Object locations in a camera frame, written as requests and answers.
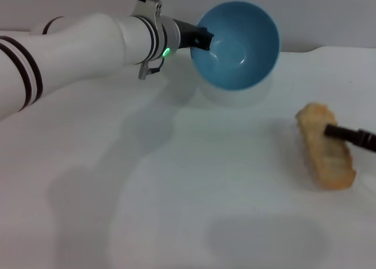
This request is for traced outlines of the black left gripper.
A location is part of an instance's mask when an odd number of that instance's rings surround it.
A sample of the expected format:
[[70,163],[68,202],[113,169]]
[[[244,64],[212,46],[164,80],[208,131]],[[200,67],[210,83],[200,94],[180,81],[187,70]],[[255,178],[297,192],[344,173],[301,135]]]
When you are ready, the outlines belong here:
[[210,50],[214,35],[205,27],[194,26],[190,23],[174,19],[180,33],[179,48],[197,48],[204,51]]

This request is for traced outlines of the orange striped bread loaf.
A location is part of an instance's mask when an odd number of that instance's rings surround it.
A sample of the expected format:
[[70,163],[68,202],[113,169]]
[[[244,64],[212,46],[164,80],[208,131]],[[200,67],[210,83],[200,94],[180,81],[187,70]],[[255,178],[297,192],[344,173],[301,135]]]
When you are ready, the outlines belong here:
[[347,145],[324,135],[327,125],[337,125],[327,105],[309,103],[296,114],[308,166],[315,184],[325,190],[349,189],[355,180],[353,158]]

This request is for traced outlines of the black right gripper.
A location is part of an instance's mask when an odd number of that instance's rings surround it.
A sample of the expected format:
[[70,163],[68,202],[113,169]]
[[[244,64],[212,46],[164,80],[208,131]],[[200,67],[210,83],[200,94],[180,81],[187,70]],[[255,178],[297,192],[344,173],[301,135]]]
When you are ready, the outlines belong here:
[[335,139],[355,143],[356,146],[376,152],[376,134],[359,129],[351,130],[345,127],[328,124],[324,129],[324,135]]

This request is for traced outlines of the blue bowl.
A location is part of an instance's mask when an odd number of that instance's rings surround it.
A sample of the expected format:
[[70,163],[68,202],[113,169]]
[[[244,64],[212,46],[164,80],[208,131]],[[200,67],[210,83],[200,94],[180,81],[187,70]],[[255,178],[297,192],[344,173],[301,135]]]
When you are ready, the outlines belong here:
[[198,21],[214,35],[209,51],[191,48],[194,67],[211,85],[246,90],[267,78],[277,64],[281,38],[274,19],[243,1],[215,6]]

